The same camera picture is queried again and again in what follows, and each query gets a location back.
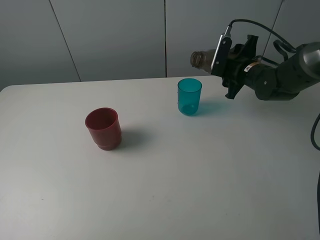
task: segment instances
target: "tabletop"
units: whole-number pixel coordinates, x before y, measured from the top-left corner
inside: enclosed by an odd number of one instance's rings
[[[178,111],[181,77],[1,91],[0,239],[318,239],[320,86],[230,100],[220,78],[196,78],[195,116]],[[101,107],[118,112],[113,151],[85,126]]]

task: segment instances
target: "cup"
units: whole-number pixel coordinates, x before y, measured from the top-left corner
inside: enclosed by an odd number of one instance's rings
[[[185,78],[178,83],[178,109],[184,115],[197,112],[202,84],[194,78]]]
[[[102,150],[115,149],[122,140],[118,114],[108,107],[98,108],[85,118],[93,141]]]

